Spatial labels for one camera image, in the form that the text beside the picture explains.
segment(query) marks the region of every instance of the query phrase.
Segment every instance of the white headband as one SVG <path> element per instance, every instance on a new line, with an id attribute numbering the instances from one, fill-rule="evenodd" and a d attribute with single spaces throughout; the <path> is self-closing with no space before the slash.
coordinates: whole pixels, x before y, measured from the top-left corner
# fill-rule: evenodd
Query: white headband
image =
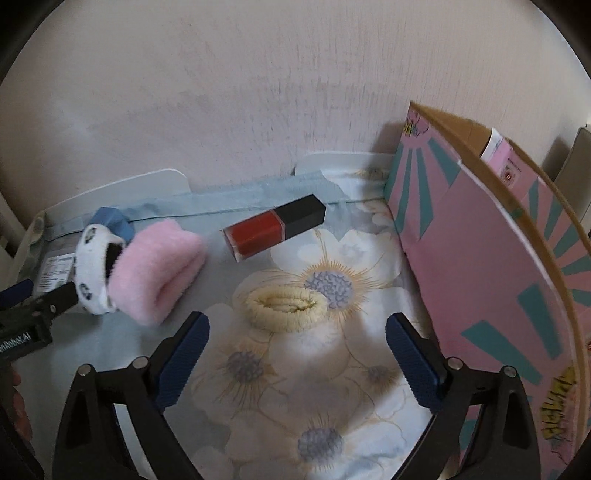
<path id="1" fill-rule="evenodd" d="M 125 241 L 113 235 L 104 225 L 89 225 L 82 232 L 76 246 L 76 291 L 80 303 L 95 315 L 117 311 L 107 290 L 106 261 L 109 244 L 125 247 Z"/>

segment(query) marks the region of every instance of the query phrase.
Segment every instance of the pink plush scrunchie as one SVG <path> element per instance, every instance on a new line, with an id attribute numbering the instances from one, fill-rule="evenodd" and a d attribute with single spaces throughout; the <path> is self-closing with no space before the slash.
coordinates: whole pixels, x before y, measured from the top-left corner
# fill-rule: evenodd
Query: pink plush scrunchie
<path id="1" fill-rule="evenodd" d="M 206 256 L 203 238 L 166 219 L 135 235 L 109 278 L 109 296 L 141 325 L 164 321 Z"/>

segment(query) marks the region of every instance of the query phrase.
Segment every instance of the product label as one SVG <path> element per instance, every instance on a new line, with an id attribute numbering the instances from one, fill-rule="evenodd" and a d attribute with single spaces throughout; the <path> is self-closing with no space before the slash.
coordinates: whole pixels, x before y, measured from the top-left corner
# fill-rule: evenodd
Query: product label
<path id="1" fill-rule="evenodd" d="M 515 163 L 512 162 L 510 158 L 507 158 L 504 162 L 503 169 L 501 170 L 500 178 L 502 182 L 511 188 L 513 184 L 519 179 L 520 175 L 521 169 L 515 165 Z"/>
<path id="2" fill-rule="evenodd" d="M 47 293 L 65 284 L 70 276 L 73 263 L 74 253 L 48 258 L 39 275 L 37 291 Z"/>
<path id="3" fill-rule="evenodd" d="M 499 150 L 502 141 L 502 135 L 493 128 L 491 130 L 491 139 L 488 141 L 488 145 L 484 149 L 484 152 L 482 152 L 482 155 L 480 156 L 481 159 L 484 160 L 486 163 L 490 163 L 496 151 Z"/>

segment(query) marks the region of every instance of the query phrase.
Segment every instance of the white wall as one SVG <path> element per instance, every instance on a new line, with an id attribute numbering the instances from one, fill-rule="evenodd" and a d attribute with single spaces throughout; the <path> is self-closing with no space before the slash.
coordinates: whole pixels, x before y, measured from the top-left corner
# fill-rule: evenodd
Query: white wall
<path id="1" fill-rule="evenodd" d="M 66 0 L 0 87 L 0 188 L 27 221 L 163 167 L 285 175 L 309 151 L 391 151 L 410 99 L 559 162 L 591 81 L 528 0 Z"/>

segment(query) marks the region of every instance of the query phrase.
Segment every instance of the red lip gloss tube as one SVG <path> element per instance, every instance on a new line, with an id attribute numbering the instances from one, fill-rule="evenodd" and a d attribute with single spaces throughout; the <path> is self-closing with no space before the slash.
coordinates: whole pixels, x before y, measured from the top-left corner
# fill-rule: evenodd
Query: red lip gloss tube
<path id="1" fill-rule="evenodd" d="M 308 195 L 229 226 L 223 234 L 239 262 L 322 225 L 325 213 L 326 206 L 315 195 Z"/>

